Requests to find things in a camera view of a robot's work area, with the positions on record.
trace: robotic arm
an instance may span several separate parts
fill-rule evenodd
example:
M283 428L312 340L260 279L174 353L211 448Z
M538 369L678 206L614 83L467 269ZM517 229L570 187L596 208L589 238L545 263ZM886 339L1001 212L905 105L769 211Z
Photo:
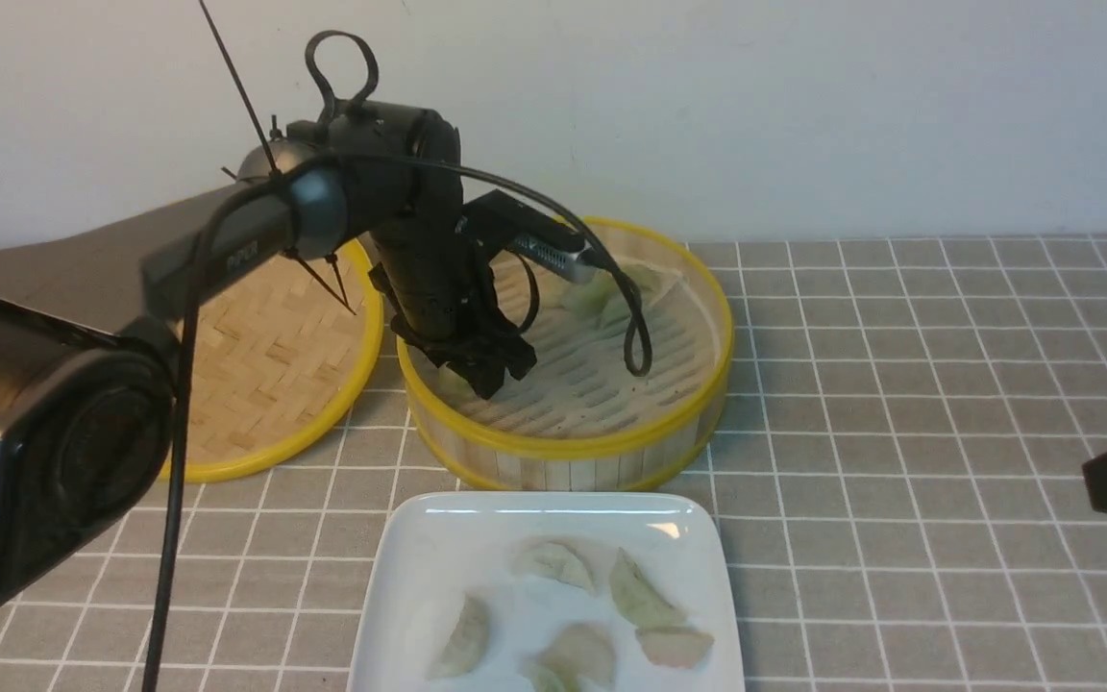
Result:
M334 96L313 62L331 35L356 40L370 68L350 100ZM122 517L170 450L180 476L198 306L276 255L332 259L368 234L381 259L370 280L395 308L392 330L480 397L536 364L523 338L536 303L518 327L498 310L489 261L499 251L572 281L608 271L634 316L628 368L649 369L638 288L587 225L539 193L464 169L458 133L434 111L369 100L376 64L356 37L313 37L307 64L324 96L319 118L284 133L273 124L265 137L251 110L260 145L232 185L0 250L0 606ZM229 71L237 82L231 62ZM501 192L465 203L461 176L524 194L566 224ZM170 500L174 492L180 498L180 482ZM167 521L166 538L177 520ZM167 601L165 566L163 557L158 603ZM156 629L164 631L162 619Z

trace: black cable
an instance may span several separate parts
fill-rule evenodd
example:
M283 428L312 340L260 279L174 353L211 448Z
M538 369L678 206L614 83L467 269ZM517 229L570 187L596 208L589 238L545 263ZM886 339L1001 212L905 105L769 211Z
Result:
M606 249L606 245L597 237L592 229L588 228L588 224L583 223L579 216L576 216L566 206L559 205L556 200L551 200L546 194L536 192L530 187L515 183L515 180L501 177L500 175L492 174L490 172L482 172L476 169L470 169L466 166L461 166L458 164L451 164L447 162L434 161L434 158L416 158L414 156L391 156L387 154L342 154L342 162L377 162L377 163L389 163L389 164L404 164L414 169L430 169L430 171L441 171L441 172L453 172L454 174L461 175L462 177L469 177L473 179L480 180L480 183L487 183L489 185L496 185L504 189L508 189L510 193L521 194L524 197L528 197L529 200L536 202L555 215L562 216L562 219L570 225L580 236L588 241L588 245L593 250L593 255L601 262L601 268L603 271L609 272L609 276L614 279L618 283L618 289L620 290L622 298L627 301L627 306L630 308L631 321L627 327L627 338L624 338L623 347L624 350L622 357L624 362L627 362L627 369L634 376L645 376L652 369L652 337L646 331L646 320L643 319L643 302L638 290L638 286L634 281L627 276L621 267L618 266L614 256L609 254ZM642 360L640 363L634 363L634 334L638 334L638 340L640 340L640 349L642 351Z
M432 158L375 154L335 155L324 153L308 158L308 161L298 164L293 169L284 172L284 174L271 176L267 184L255 185L231 194L227 200L213 211L210 218L207 219L207 224L199 230L196 242L194 242L193 258L190 259L186 303L184 316L182 317L182 339L178 347L175 406L173 406L170 483L168 484L162 557L159 557L159 568L156 579L156 599L153 606L153 627L151 627L148 636L148 653L146 653L144 659L142 692L156 692L156 683L165 648L165 631L173 592L173 574L177 569L177 544L182 529L182 496L184 496L186 487L186 448L190 417L190 382L193 382L194 374L194 347L196 347L204 277L206 277L208 259L211 255L211 246L215 241L216 233L219 233L221 224L225 223L225 219L229 215L232 215L235 210L240 209L242 206L249 205L250 202L258 200L268 194L281 193L291 180L300 177L304 172L313 171L319 166L343 165L344 162L393 163L417 167L417 169L453 172L463 177L483 180L483 183L509 189L511 193L521 194L521 196L528 197L529 200L539 203L539 205L552 210L554 214L561 215L566 219L566 223L570 224L571 228L583 236L588 244L592 246L592 249L603 265L603 270L610 272L610 276L614 277L614 280L618 281L619 290L621 290L622 297L627 299L627 303L630 307L631 321L627 329L627 341L624 341L627 368L637 376L645 375L651 369L652 341L646 331L646 322L643 319L642 302L641 298L638 297L638 286L621 270L621 267L618 266L618 262L615 262L612 255L606 249L606 246L601 244L601 240L592 233L592 229L588 228L588 224L584 224L570 209L546 197L545 194L537 193L536 189L514 183L514 180L506 177L488 174L488 172L479 172L456 164L436 162L432 161ZM532 293L530 298L531 302L528 303L528 316L524 320L524 324L520 324L519 330L527 330L527 328L531 327L532 321L536 320L536 312L540 307L539 293L536 290L536 276L531 273L531 268L528 267L527 262L524 264L524 267L528 270L528 287L532 289ZM633 363L633 341L637 333L640 337L643 352L642 363L638 364L638 366Z
M532 273L532 267L528 260L523 255L515 255L515 258L524 266L524 272L528 276L528 313L524 316L524 321L519 324L519 333L524 333L531 329L532 323L536 322L536 312L541 311L541 289L536 286L536 273Z
M182 529L182 494L186 487L186 446L190 419L190 378L194 373L194 341L199 324L199 306L207 276L208 259L216 233L229 215L250 202L273 193L272 185L258 185L234 193L213 211L211 218L199 230L194 241L190 272L187 281L186 306L182 311L182 340L177 354L177 381L173 397L173 451L170 455L170 486L165 514L165 538L156 578L156 601L153 606L153 630L148 634L148 655L144 659L142 692L156 692L156 680L162 667L165 648L165 628L173 592L173 574L177 568L177 543Z
M208 6L203 0L199 0L199 8L203 9L203 17L207 19L207 27L211 30L213 39L216 39L216 47L220 49L220 56L225 59L225 66L229 68L229 75L234 78L234 84L237 85L237 93L240 93L242 104L246 104L246 112L250 114L251 123L255 124L255 133L259 135L259 141L263 143L263 154L267 155L268 165L272 167L272 171L278 171L276 167L276 156L272 155L272 146L267 143L267 136L263 135L263 126L260 126L259 116L255 114L255 105L251 105L250 97L246 96L246 87L242 85L242 80L237 75L237 68L234 66L234 62L229 59L229 50L225 48L224 40L220 40L220 32L216 31L216 22L211 21L211 12L208 11Z

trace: woven bamboo surface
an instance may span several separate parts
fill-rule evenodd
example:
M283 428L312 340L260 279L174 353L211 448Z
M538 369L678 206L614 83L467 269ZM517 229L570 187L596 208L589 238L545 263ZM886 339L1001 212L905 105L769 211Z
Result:
M311 266L339 290L329 265ZM339 270L356 316L283 258L203 307L188 464L221 463L271 447L324 411L368 351L366 277L346 259Z

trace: grid pattern tablecloth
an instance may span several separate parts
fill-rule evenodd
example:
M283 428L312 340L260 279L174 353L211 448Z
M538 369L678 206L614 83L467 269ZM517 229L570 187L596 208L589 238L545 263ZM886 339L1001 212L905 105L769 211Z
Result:
M718 517L752 688L1107 689L1107 237L693 249L738 350L665 490ZM189 492L163 688L343 691L387 513L456 487L392 350L300 458ZM0 691L139 686L163 503L0 610Z

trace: black loop handle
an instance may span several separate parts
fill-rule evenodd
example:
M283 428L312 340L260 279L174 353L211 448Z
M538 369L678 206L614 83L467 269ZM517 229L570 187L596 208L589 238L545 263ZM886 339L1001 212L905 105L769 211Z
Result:
M361 49L361 58L365 59L365 84L361 86L361 91L358 91L354 96L348 100L350 105L361 105L361 102L369 99L370 93L374 93L374 90L379 86L379 61L374 58L374 51L370 49L370 44L364 39L346 31L334 30L334 28L313 34L307 43L307 70L310 70L310 78L315 80L315 86L319 87L319 93L324 99L324 110L319 114L319 122L321 123L330 122L332 115L335 114L335 92L332 91L331 84L327 82L327 78L322 74L322 70L319 69L319 64L315 62L315 49L319 48L320 43L333 35L343 35L344 39L353 40L353 43L356 43L356 48Z

